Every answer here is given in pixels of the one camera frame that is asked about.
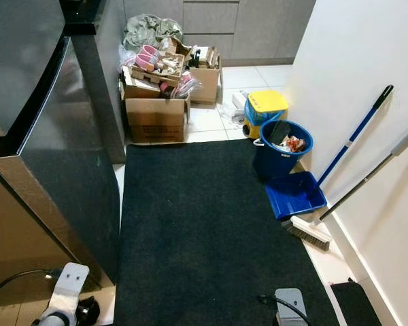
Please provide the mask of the small black mat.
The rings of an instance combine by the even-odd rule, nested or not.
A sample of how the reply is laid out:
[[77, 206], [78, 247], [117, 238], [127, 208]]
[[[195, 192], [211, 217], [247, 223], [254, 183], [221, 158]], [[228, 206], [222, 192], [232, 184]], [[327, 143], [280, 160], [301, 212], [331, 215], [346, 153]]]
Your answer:
[[330, 288], [337, 298], [347, 326], [382, 326], [362, 285], [348, 279], [344, 283], [335, 283]]

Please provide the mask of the empty clear plastic bag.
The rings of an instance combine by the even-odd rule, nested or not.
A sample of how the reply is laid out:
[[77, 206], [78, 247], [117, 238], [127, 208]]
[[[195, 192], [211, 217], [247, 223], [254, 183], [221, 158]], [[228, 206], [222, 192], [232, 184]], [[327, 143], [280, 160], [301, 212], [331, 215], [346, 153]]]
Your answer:
[[121, 68], [133, 66], [135, 64], [137, 53], [135, 50], [128, 50], [123, 44], [119, 45], [119, 63]]

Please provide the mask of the yellow lidded bin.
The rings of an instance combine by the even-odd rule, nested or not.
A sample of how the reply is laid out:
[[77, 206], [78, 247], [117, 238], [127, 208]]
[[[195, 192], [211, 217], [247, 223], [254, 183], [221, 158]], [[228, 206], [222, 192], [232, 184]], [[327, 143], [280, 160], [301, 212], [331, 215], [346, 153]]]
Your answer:
[[289, 105], [284, 96], [276, 90], [248, 93], [243, 107], [245, 122], [242, 127], [245, 137], [259, 139], [260, 127], [270, 120], [286, 120]]

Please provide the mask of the crumpled clear plastic bag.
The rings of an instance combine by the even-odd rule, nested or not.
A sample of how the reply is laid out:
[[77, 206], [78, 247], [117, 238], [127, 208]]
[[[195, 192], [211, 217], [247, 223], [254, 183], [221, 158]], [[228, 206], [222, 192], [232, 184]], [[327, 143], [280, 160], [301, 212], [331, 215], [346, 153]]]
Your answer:
[[217, 112], [222, 118], [223, 127], [234, 130], [235, 128], [242, 128], [245, 124], [244, 109], [238, 109], [234, 103], [228, 105], [218, 105]]

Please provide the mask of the white box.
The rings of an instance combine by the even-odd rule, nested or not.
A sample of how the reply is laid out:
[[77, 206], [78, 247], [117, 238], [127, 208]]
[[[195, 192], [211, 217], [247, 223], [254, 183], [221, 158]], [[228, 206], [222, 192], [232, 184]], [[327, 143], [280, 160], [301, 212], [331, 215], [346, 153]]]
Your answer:
[[245, 109], [245, 105], [248, 102], [248, 93], [243, 90], [237, 91], [232, 95], [231, 100], [232, 103], [234, 103], [235, 108], [242, 111], [242, 109]]

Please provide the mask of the crumpled grey-green cloth bundle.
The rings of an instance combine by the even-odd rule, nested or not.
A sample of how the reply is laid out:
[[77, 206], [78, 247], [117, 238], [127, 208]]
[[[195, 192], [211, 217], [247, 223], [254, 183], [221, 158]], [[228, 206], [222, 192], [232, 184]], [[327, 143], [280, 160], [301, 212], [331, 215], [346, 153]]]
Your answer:
[[136, 52], [142, 46], [158, 46], [170, 37], [182, 39], [182, 26], [176, 20], [159, 18], [152, 14], [139, 14], [127, 19], [122, 46]]

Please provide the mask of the clear bag with pink contents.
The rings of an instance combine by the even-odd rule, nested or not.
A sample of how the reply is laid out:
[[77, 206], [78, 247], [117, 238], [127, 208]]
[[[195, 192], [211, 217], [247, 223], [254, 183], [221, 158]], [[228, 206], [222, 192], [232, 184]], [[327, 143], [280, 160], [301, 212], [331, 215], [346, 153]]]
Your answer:
[[201, 82], [192, 74], [191, 71], [185, 71], [180, 76], [179, 83], [170, 92], [172, 98], [185, 99], [191, 96], [191, 94], [200, 89]]

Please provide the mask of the broom with pale bristles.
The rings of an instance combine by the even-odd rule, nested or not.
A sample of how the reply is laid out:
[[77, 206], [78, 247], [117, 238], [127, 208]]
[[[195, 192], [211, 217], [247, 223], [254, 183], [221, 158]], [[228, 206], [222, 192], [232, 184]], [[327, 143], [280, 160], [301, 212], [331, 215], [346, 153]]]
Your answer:
[[365, 177], [363, 177], [359, 182], [353, 186], [353, 188], [346, 193], [340, 200], [335, 204], [330, 206], [327, 211], [322, 213], [317, 219], [313, 221], [305, 221], [303, 218], [300, 218], [299, 215], [292, 215], [288, 221], [283, 221], [282, 226], [288, 230], [291, 235], [296, 236], [297, 238], [309, 242], [310, 245], [316, 246], [316, 248], [321, 249], [321, 251], [328, 251], [330, 242], [333, 237], [326, 235], [322, 230], [317, 229], [320, 223], [325, 220], [335, 209], [339, 208], [344, 202], [347, 201], [353, 193], [356, 193], [361, 187], [365, 186], [380, 170], [382, 170], [385, 165], [387, 165], [393, 158], [403, 154], [404, 150], [408, 148], [408, 132], [400, 140], [393, 149], [388, 152], [388, 155], [379, 162], [378, 165], [373, 168]]

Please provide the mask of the blue plastic bucket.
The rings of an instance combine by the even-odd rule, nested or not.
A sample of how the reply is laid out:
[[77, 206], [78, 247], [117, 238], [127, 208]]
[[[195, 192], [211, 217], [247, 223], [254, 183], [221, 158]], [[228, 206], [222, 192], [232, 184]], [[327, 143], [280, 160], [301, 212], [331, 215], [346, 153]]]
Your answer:
[[[307, 146], [303, 152], [287, 153], [277, 148], [285, 136], [296, 136], [304, 139]], [[260, 128], [260, 138], [254, 142], [256, 155], [253, 167], [260, 180], [287, 176], [295, 164], [313, 147], [313, 137], [306, 128], [296, 122], [273, 119], [265, 122]]]

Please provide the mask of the crumpled rubbish wrappers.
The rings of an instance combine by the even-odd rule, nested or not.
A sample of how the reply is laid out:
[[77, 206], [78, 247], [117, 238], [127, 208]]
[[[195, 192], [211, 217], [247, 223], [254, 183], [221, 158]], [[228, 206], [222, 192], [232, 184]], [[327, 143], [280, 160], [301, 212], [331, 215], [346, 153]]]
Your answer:
[[285, 136], [281, 143], [277, 144], [277, 148], [287, 153], [300, 153], [306, 149], [306, 142], [304, 139], [298, 139], [296, 136]]

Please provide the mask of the open brown cardboard box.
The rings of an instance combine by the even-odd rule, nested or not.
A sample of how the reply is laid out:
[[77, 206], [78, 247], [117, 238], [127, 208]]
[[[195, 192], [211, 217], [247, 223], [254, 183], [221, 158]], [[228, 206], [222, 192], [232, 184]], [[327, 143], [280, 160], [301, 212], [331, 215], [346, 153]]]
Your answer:
[[190, 94], [193, 103], [213, 105], [220, 93], [222, 54], [213, 46], [192, 46], [186, 56], [188, 70], [200, 83]]

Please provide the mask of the blue long-handled dustpan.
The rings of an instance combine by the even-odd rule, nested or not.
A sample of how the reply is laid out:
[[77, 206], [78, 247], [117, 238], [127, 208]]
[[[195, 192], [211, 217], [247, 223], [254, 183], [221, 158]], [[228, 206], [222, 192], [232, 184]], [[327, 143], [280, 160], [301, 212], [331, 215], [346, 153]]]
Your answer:
[[366, 117], [360, 122], [359, 127], [351, 134], [319, 179], [315, 179], [311, 172], [294, 172], [288, 176], [275, 177], [265, 182], [265, 190], [269, 196], [276, 220], [287, 221], [293, 215], [311, 213], [326, 205], [326, 198], [321, 190], [322, 184], [356, 142], [359, 134], [362, 133], [378, 109], [381, 108], [382, 103], [388, 99], [393, 89], [393, 85], [384, 88], [375, 104], [369, 109]]

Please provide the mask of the flat cardboard tray of parts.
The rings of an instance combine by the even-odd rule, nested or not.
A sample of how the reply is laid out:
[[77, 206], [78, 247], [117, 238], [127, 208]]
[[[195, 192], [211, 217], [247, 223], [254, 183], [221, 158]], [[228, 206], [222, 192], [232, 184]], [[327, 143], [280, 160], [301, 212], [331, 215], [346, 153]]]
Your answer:
[[161, 52], [161, 57], [155, 63], [156, 69], [153, 72], [144, 71], [136, 64], [131, 66], [131, 77], [148, 80], [152, 83], [167, 83], [169, 86], [176, 86], [180, 76], [185, 71], [185, 56], [170, 52]]

